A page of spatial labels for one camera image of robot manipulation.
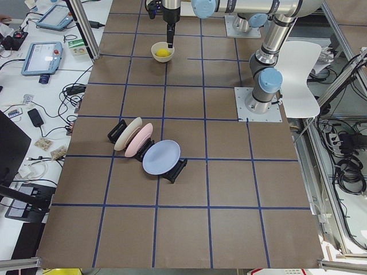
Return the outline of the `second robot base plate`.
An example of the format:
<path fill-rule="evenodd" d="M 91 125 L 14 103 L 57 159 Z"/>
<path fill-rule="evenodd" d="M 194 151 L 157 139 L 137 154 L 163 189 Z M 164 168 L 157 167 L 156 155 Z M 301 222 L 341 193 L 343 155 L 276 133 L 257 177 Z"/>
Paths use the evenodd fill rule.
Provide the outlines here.
<path fill-rule="evenodd" d="M 247 39 L 261 38 L 259 28 L 253 28 L 246 19 L 240 18 L 238 15 L 226 15 L 225 27 L 227 37 Z"/>

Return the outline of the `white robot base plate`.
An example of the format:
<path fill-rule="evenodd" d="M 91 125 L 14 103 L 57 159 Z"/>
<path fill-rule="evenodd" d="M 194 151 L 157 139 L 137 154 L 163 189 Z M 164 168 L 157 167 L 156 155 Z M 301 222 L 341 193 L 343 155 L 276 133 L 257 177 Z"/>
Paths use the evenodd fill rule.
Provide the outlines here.
<path fill-rule="evenodd" d="M 253 88 L 235 87 L 235 99 L 238 121 L 261 122 L 261 123 L 281 123 L 279 104 L 274 96 L 270 102 L 261 103 L 253 97 Z"/>

